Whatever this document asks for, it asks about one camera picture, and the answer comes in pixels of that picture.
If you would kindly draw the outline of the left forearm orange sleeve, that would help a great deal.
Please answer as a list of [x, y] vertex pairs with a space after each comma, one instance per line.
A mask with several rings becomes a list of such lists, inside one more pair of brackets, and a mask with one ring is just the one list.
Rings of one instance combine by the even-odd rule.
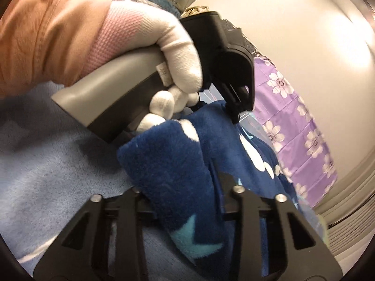
[[81, 77], [113, 0], [11, 0], [1, 17], [1, 98]]

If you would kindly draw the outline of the left white gloved hand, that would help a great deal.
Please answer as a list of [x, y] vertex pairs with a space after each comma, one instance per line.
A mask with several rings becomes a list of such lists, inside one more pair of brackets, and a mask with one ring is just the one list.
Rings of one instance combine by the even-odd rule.
[[170, 77], [168, 90], [156, 93], [136, 132], [141, 134], [195, 105], [203, 84], [202, 68], [193, 41], [173, 14], [143, 3], [114, 1], [90, 49], [81, 74], [85, 77], [108, 61], [137, 48], [158, 45]]

